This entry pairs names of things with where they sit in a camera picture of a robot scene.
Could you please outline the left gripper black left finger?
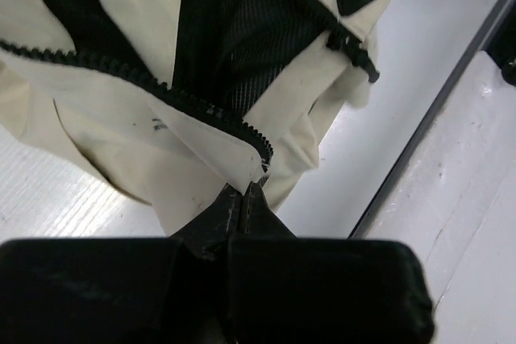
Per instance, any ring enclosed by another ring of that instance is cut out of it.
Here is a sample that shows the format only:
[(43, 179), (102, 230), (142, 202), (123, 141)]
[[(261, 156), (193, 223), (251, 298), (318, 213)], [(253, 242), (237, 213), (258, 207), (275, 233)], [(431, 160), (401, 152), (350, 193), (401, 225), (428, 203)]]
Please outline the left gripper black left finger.
[(227, 186), (170, 237), (3, 243), (2, 342), (232, 342), (225, 254), (241, 203)]

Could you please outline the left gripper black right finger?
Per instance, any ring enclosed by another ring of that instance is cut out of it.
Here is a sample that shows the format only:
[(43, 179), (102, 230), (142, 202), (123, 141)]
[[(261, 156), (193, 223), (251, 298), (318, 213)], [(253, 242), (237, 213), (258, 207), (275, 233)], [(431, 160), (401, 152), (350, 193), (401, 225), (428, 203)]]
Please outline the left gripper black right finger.
[(233, 343), (429, 343), (435, 334), (424, 270), (407, 245), (297, 237), (258, 184), (243, 196), (226, 273)]

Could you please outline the beige jacket black lining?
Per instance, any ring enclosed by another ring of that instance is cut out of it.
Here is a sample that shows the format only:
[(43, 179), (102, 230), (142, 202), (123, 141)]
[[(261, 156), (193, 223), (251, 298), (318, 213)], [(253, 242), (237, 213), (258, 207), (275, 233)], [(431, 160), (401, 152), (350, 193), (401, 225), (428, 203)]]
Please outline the beige jacket black lining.
[(172, 234), (273, 208), (378, 80), (391, 0), (1, 0), (1, 124), (150, 205)]

